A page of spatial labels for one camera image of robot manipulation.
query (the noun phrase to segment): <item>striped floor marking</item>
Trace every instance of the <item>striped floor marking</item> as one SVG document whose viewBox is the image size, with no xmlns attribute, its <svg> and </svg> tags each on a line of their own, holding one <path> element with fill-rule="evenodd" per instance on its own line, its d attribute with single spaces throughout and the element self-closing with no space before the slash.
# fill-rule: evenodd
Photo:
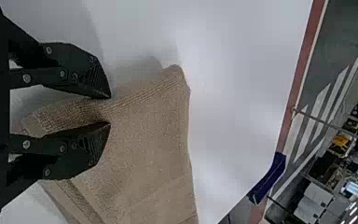
<svg viewBox="0 0 358 224">
<path fill-rule="evenodd" d="M 312 108 L 312 112 L 310 112 L 310 115 L 313 117 L 318 117 L 319 112 L 321 112 L 322 105 L 324 104 L 324 99 L 326 98 L 326 94 L 328 90 L 330 89 L 330 84 L 328 84 L 321 92 L 319 92 L 318 96 L 316 97 L 315 104 Z M 310 140 L 310 135 L 312 134 L 313 127 L 315 126 L 316 121 L 314 119 L 309 119 L 307 128 L 305 129 L 305 132 L 301 138 L 300 145 L 298 146 L 298 151 L 296 153 L 295 160 L 293 162 L 296 162 L 298 158 L 305 152 L 305 148 Z"/>
<path fill-rule="evenodd" d="M 354 74 L 356 73 L 357 71 L 357 68 L 358 68 L 358 57 L 356 59 L 356 61 L 354 62 L 353 64 L 353 67 L 352 67 L 352 70 L 350 72 L 350 75 L 348 76 L 347 80 L 345 81 L 345 85 L 344 85 L 344 88 L 342 89 L 342 92 L 341 94 L 339 95 L 339 98 L 337 100 L 337 103 L 336 105 L 334 106 L 334 109 L 333 109 L 333 113 L 331 113 L 330 115 L 330 118 L 328 119 L 328 122 L 330 123 L 331 120 L 333 120 L 333 118 L 336 116 L 336 113 L 339 109 L 339 107 L 341 106 L 341 103 L 342 103 L 342 100 L 344 99 L 346 93 L 347 93 L 347 90 L 348 88 L 350 87 L 351 85 L 351 82 L 353 80 L 353 77 L 354 77 Z"/>
<path fill-rule="evenodd" d="M 334 84 L 334 87 L 333 87 L 333 90 L 331 91 L 331 94 L 330 94 L 330 97 L 327 101 L 327 105 L 324 109 L 324 113 L 322 114 L 322 117 L 321 119 L 322 120 L 326 120 L 327 119 L 327 116 L 328 114 L 330 113 L 331 111 L 331 107 L 333 106 L 333 103 L 334 103 L 334 100 L 336 100 L 336 96 L 337 96 L 337 93 L 339 91 L 339 89 L 341 88 L 342 86 L 342 82 L 344 81 L 345 79 L 345 76 L 347 75 L 347 72 L 348 72 L 348 68 L 349 67 L 346 67 L 337 77 L 336 79 L 336 83 Z M 312 142 L 315 141 L 315 139 L 321 134 L 321 131 L 322 131 L 322 128 L 324 126 L 322 125 L 322 123 L 319 123 L 318 124 L 318 128 L 316 129 L 316 132 L 315 132 L 315 135 L 313 135 L 313 139 L 312 139 Z"/>
<path fill-rule="evenodd" d="M 341 102 L 344 98 L 344 96 L 346 95 L 346 92 L 349 88 L 349 86 L 351 85 L 351 82 L 353 80 L 354 74 L 356 73 L 358 68 L 358 57 L 355 61 L 355 63 L 353 64 L 352 70 L 350 71 L 350 74 L 348 75 L 347 80 L 345 81 L 344 87 L 340 93 L 340 95 L 338 96 L 338 100 L 335 104 L 335 107 L 333 109 L 333 113 L 330 115 L 329 117 L 329 122 L 334 118 L 334 116 L 336 115 L 339 106 L 341 105 Z M 327 105 L 324 109 L 324 112 L 322 114 L 322 119 L 326 120 L 330 109 L 334 103 L 334 100 L 336 99 L 337 93 L 339 91 L 339 89 L 342 86 L 343 80 L 345 79 L 345 76 L 348 73 L 348 69 L 349 67 L 346 67 L 337 77 L 336 79 L 336 83 L 333 87 L 333 90 L 329 96 L 329 99 L 327 101 Z M 301 111 L 306 111 L 307 109 L 307 105 L 306 107 L 304 107 Z M 297 120 L 297 117 L 299 115 L 295 116 L 293 123 L 292 123 L 292 127 L 290 128 L 290 133 L 288 135 L 287 138 L 287 142 L 284 148 L 284 152 L 283 154 L 286 155 L 287 157 L 290 158 L 292 152 L 293 152 L 293 147 L 294 144 L 296 142 L 296 138 L 298 135 L 298 131 L 299 131 L 299 127 L 301 127 L 302 121 L 303 121 L 303 116 L 301 116 L 302 118 L 299 118 Z M 312 142 L 317 138 L 317 136 L 320 135 L 321 131 L 322 131 L 323 125 L 322 124 L 318 124 L 318 128 L 316 130 L 315 136 L 312 139 Z M 278 189 L 278 191 L 272 196 L 273 199 L 278 199 L 279 196 L 281 196 L 281 194 L 283 193 L 283 191 L 287 188 L 287 186 L 289 186 L 289 184 L 293 181 L 293 179 L 299 174 L 299 172 L 304 168 L 304 166 L 310 161 L 310 159 L 318 152 L 318 150 L 320 149 L 320 147 L 322 146 L 322 143 L 324 142 L 324 138 L 318 143 L 318 145 L 312 150 L 312 152 L 308 155 L 308 157 L 300 164 L 300 166 L 290 175 L 289 178 L 286 179 L 286 181 L 283 183 L 283 185 Z M 268 201 L 267 206 L 266 206 L 266 211 L 267 209 L 269 209 L 269 207 L 272 205 L 272 203 L 270 201 Z"/>
<path fill-rule="evenodd" d="M 304 108 L 301 110 L 302 112 L 306 112 L 308 109 L 308 106 L 304 106 Z M 293 120 L 292 120 L 292 126 L 290 127 L 289 134 L 287 135 L 287 141 L 284 145 L 283 155 L 286 155 L 287 158 L 290 158 L 290 155 L 292 155 L 293 148 L 296 143 L 298 132 L 300 131 L 302 122 L 304 119 L 304 115 L 297 114 Z"/>
</svg>

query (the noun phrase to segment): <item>beige towel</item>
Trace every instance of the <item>beige towel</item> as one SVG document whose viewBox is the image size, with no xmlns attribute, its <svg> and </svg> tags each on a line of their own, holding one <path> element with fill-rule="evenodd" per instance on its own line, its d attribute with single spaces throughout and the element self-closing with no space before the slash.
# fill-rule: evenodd
<svg viewBox="0 0 358 224">
<path fill-rule="evenodd" d="M 179 66 L 117 90 L 116 100 L 75 99 L 22 121 L 42 136 L 97 121 L 112 130 L 99 163 L 42 187 L 71 223 L 198 223 L 187 152 L 189 87 Z"/>
</svg>

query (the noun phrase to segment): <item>floor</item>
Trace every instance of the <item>floor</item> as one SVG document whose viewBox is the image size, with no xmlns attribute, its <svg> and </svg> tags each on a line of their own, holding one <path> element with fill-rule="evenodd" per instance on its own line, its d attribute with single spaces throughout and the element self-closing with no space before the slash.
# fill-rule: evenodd
<svg viewBox="0 0 358 224">
<path fill-rule="evenodd" d="M 303 77 L 305 77 L 310 61 L 311 54 L 314 50 L 314 43 L 316 42 L 317 35 L 320 31 L 320 26 L 322 25 L 322 19 L 325 12 L 325 8 L 327 4 L 325 0 L 314 0 L 312 2 L 312 6 L 310 9 L 310 16 L 306 28 L 306 32 L 304 34 L 304 39 L 301 47 L 301 51 L 299 52 L 295 77 L 292 84 L 292 89 L 290 92 L 289 100 L 286 107 L 286 112 L 282 122 L 282 128 L 279 136 L 278 145 L 276 151 L 283 152 L 284 144 L 286 142 L 286 137 L 290 131 L 291 125 L 291 108 L 293 108 L 296 104 L 298 104 L 297 99 L 299 99 L 299 94 L 302 91 Z M 247 202 L 247 207 L 245 209 L 238 209 L 238 207 L 243 208 L 240 204 L 245 204 Z M 246 197 L 244 197 L 239 205 L 237 205 L 234 209 L 230 211 L 230 213 L 225 216 L 225 218 L 221 221 L 222 223 L 233 222 L 229 218 L 233 215 L 233 213 L 237 213 L 235 216 L 241 216 L 241 223 L 250 223 L 250 224 L 264 224 L 268 223 L 264 219 L 264 215 L 266 213 L 267 207 L 267 198 L 260 205 L 249 204 L 249 201 Z"/>
<path fill-rule="evenodd" d="M 219 224 L 246 224 L 252 216 L 252 204 L 245 197 L 226 215 Z"/>
<path fill-rule="evenodd" d="M 358 1 L 330 0 L 296 108 L 332 121 L 357 68 Z M 289 162 L 270 194 L 273 199 L 288 204 L 296 192 L 299 175 L 307 170 L 318 150 L 325 147 L 325 133 L 326 129 L 313 120 L 301 115 L 293 118 L 283 150 Z M 280 223 L 282 217 L 280 209 L 271 203 L 266 216 L 275 223 Z"/>
</svg>

